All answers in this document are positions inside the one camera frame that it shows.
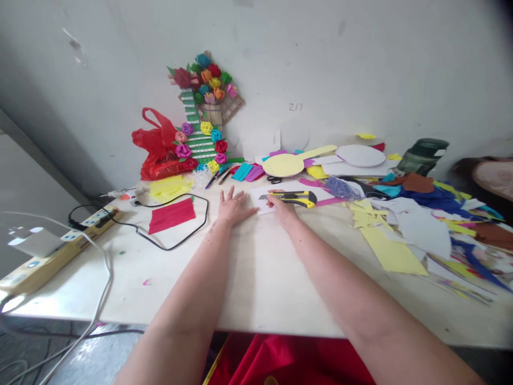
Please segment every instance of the white table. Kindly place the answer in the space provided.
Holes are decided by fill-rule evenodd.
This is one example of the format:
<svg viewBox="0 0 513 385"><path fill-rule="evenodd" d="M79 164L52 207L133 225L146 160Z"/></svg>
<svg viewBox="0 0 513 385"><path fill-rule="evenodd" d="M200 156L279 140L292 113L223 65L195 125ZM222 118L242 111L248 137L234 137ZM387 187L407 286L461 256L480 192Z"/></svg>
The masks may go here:
<svg viewBox="0 0 513 385"><path fill-rule="evenodd" d="M233 183L236 190L248 190L269 182L265 178L253 183L227 179L224 189ZM210 201L207 225L174 251L159 250L128 226L114 225L99 238L98 244L110 253L114 266L114 282L102 321L148 324L152 320L215 220L219 191L215 184L199 193ZM154 203L148 197L141 201ZM118 200L113 205L125 212L122 221L148 229L151 209L131 207ZM153 237L171 247L190 233L203 221L206 203L196 199L194 206L196 219ZM349 209L335 204L298 211L314 231L360 266L447 344L513 347L513 295L490 285L499 296L491 306L485 306L456 297L417 276L387 273L360 231L348 226L352 223ZM255 215L233 230L229 268L219 330L344 337L274 214ZM88 247L11 314L89 321L106 278L102 254Z"/></svg>

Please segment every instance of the red clothing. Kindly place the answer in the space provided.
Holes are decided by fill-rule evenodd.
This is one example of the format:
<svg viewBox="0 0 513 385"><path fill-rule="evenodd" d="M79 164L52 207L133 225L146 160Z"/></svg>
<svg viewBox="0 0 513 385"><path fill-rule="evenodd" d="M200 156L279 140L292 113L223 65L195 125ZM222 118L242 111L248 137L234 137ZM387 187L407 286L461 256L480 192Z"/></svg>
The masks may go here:
<svg viewBox="0 0 513 385"><path fill-rule="evenodd" d="M230 334L204 385L372 385L348 340Z"/></svg>

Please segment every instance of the dark green container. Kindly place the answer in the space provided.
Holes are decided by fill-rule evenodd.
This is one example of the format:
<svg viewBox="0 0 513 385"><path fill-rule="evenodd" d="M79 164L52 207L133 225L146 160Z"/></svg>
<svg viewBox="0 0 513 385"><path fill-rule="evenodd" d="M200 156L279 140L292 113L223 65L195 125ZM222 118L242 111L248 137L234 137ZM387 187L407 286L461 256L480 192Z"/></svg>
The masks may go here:
<svg viewBox="0 0 513 385"><path fill-rule="evenodd" d="M394 170L396 176L404 176L410 172L427 176L428 172L445 154L449 142L440 139L422 138L402 156L402 161Z"/></svg>

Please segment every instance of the red paper sheet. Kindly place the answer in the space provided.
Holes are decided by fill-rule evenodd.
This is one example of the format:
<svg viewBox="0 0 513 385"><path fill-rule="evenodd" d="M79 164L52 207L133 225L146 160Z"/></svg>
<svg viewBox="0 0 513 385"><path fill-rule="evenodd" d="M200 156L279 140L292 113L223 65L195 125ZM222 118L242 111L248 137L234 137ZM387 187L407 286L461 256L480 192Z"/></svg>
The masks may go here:
<svg viewBox="0 0 513 385"><path fill-rule="evenodd" d="M162 207L161 209L153 210L148 234L158 233L194 219L195 217L196 213L194 212L191 198Z"/></svg>

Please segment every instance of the yellow utility knife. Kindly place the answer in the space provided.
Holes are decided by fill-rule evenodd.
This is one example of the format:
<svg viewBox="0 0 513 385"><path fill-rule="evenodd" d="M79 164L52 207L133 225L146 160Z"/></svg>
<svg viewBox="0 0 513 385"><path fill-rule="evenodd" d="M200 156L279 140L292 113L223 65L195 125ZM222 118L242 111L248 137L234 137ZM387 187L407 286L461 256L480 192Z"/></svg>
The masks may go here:
<svg viewBox="0 0 513 385"><path fill-rule="evenodd" d="M275 195L285 203L298 204L307 209L313 209L317 204L317 197L311 191L270 192L269 195ZM258 199L267 199L267 194Z"/></svg>

